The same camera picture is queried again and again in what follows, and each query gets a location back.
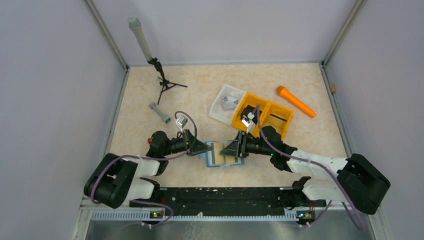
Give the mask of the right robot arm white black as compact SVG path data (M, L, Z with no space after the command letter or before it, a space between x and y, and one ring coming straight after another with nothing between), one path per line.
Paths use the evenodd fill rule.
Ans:
M250 154L270 156L280 171L302 174L306 182L293 192L299 206L326 200L349 204L374 215L391 187L391 182L363 155L328 157L305 152L282 141L272 127L262 127L258 137L239 131L220 154L246 158Z

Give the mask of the blue card holder wallet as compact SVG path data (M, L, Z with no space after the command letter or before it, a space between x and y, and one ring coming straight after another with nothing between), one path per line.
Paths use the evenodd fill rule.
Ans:
M245 164L245 159L234 156L222 155L220 152L230 144L230 141L207 141L211 147L210 151L200 154L200 159L205 161L207 168L220 168L241 166Z

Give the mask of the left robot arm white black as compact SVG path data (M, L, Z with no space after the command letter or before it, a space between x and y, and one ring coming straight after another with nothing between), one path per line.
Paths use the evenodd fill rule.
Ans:
M161 175L169 164L165 157L196 156L210 151L211 146L198 140L188 129L168 138L164 131L156 131L148 139L149 150L144 157L106 154L85 183L83 194L93 204L117 209L133 199L141 199L147 206L160 202L159 184L151 177Z

